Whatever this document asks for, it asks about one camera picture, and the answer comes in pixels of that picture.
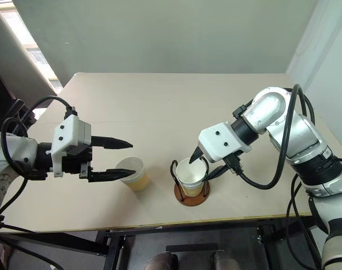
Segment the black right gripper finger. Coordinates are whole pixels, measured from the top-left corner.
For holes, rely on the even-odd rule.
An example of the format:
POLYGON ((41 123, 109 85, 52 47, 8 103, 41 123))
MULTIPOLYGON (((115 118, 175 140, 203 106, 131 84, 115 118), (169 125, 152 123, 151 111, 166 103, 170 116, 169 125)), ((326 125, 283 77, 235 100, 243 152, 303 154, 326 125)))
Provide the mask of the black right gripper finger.
POLYGON ((189 159, 189 164, 192 164, 195 160, 202 157, 202 155, 203 155, 203 151, 201 150, 201 148, 199 148, 199 146, 197 146, 197 148, 195 148, 194 152, 192 153, 189 159))
POLYGON ((209 181, 211 179, 217 178, 221 176, 225 172, 225 166, 219 166, 215 168, 212 172, 210 172, 206 177, 205 180, 209 181))

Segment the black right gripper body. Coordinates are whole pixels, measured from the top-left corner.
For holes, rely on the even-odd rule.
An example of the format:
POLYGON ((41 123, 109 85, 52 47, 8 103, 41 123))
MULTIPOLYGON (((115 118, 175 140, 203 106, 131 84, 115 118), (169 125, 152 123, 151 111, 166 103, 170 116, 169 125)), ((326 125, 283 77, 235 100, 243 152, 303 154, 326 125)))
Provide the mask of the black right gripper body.
POLYGON ((240 167, 240 155, 242 155, 243 153, 243 151, 237 150, 236 152, 230 153, 229 155, 225 156, 223 158, 223 161, 229 167, 240 167))

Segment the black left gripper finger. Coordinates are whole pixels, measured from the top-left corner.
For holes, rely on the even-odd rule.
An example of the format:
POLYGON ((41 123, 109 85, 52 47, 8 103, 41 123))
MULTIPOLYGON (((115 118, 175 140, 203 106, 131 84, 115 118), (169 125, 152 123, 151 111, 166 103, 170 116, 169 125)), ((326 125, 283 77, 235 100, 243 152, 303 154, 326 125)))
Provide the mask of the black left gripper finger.
POLYGON ((103 147, 105 149, 115 149, 115 150, 127 149, 127 148, 133 147, 133 145, 127 141, 123 141, 123 140, 111 138, 111 137, 101 137, 101 136, 92 136, 91 146, 103 147))
POLYGON ((135 170, 130 169, 107 169, 104 172, 88 172, 88 182, 111 182, 126 178, 135 174, 135 170))

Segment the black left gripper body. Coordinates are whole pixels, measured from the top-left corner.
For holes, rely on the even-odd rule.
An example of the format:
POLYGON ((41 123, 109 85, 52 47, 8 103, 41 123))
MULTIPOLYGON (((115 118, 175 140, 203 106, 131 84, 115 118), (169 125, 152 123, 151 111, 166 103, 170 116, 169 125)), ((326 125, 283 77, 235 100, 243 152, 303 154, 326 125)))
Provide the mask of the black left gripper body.
POLYGON ((67 154, 62 158, 64 173, 78 174, 80 179, 87 179, 91 171, 92 147, 89 146, 76 155, 67 154))

